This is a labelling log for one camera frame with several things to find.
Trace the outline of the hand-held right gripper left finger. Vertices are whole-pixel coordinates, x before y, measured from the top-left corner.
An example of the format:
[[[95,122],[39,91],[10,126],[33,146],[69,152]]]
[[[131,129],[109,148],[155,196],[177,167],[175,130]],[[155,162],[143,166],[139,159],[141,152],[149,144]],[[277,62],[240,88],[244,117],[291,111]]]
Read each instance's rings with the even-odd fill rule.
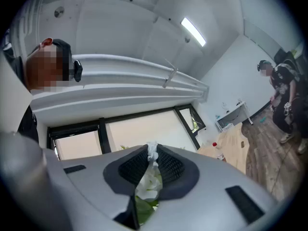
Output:
[[[135,189],[148,167],[147,145],[61,161],[43,152],[72,230],[139,230]]]

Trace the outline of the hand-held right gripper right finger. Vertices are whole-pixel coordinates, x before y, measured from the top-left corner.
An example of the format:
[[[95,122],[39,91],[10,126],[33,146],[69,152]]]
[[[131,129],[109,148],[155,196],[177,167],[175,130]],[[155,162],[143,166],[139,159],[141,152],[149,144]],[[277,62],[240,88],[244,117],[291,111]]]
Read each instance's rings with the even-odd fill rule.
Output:
[[[171,147],[171,151],[192,160],[199,168],[196,186],[183,198],[160,201],[143,226],[145,231],[239,231],[249,224],[226,189],[239,186],[267,213],[276,200],[263,187],[228,163],[212,157]]]

